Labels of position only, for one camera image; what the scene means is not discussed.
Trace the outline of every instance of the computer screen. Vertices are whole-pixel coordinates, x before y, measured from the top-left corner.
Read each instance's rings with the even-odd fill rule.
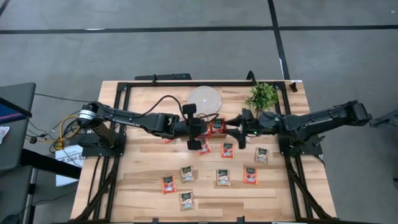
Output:
[[[19,121],[28,117],[31,117],[28,111],[0,98],[0,124]]]

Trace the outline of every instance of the green plant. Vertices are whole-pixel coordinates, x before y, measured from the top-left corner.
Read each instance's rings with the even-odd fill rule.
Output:
[[[250,92],[253,95],[246,100],[246,104],[255,108],[256,111],[270,108],[278,102],[278,93],[266,83],[257,84],[251,88]]]

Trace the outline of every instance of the round disk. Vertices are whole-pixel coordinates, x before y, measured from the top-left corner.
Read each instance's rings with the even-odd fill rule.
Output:
[[[193,89],[188,95],[187,102],[197,105],[196,114],[204,113],[206,115],[217,113],[223,104],[221,95],[210,86],[199,86]]]

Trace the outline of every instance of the wooden table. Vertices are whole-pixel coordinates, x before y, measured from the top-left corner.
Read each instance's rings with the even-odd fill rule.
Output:
[[[117,83],[118,81],[103,82],[99,94],[100,102],[113,106]],[[173,95],[184,105],[193,88],[133,87],[128,110],[143,113],[164,95]],[[287,90],[292,113],[308,113],[303,84],[297,83],[297,88],[296,93],[289,88]],[[219,91],[223,100],[220,117],[231,119],[240,114],[242,108],[247,108],[244,101],[251,96],[250,87],[222,86],[215,89]],[[176,102],[169,98],[161,102],[153,112],[180,114]],[[133,127],[128,127],[127,136],[126,151],[119,166],[112,222],[149,222],[154,217],[159,218],[161,222],[233,222],[236,221],[236,217],[243,215],[246,221],[295,220],[287,171],[284,158],[279,154],[277,136],[254,138],[245,149],[235,150],[234,159],[224,159],[220,156],[222,142],[231,142],[238,147],[237,141],[230,136],[225,139],[210,139],[212,152],[202,156],[199,156],[198,151],[189,151],[186,142],[180,139],[163,144],[162,139]],[[267,165],[253,161],[256,147],[271,151]],[[326,212],[335,216],[323,164],[313,156],[302,156],[302,161],[309,191]],[[87,158],[84,163],[71,218],[78,216],[86,207],[95,162],[96,158],[92,157]],[[197,177],[195,182],[181,183],[179,168],[186,166],[193,166]],[[258,169],[257,185],[243,183],[244,166]],[[216,185],[217,169],[231,171],[230,187]],[[98,166],[93,194],[96,192],[100,173],[101,165]],[[177,193],[162,194],[160,179],[166,175],[176,177]],[[194,193],[197,208],[181,212],[178,194],[189,191]],[[297,192],[301,214],[305,217],[302,195],[299,189]],[[104,195],[102,200],[100,218],[104,216],[107,196]]]

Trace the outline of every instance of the green label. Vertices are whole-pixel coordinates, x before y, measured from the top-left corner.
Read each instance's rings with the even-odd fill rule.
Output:
[[[261,155],[266,155],[266,154],[267,154],[267,149],[261,149],[261,148],[259,148],[259,154],[261,154]]]
[[[165,183],[171,183],[171,182],[173,182],[173,177],[163,177],[163,181]]]
[[[232,144],[231,143],[224,143],[224,148],[225,149],[232,149]]]
[[[190,199],[191,198],[191,193],[181,194],[181,198],[184,199],[184,200]]]
[[[228,170],[218,170],[218,175],[220,176],[228,175]]]
[[[221,118],[216,118],[214,120],[214,128],[222,128],[223,127],[223,120]]]
[[[182,172],[183,173],[191,172],[191,167],[189,166],[189,167],[182,168]]]
[[[255,174],[256,173],[256,169],[255,168],[246,168],[246,172],[248,174]]]

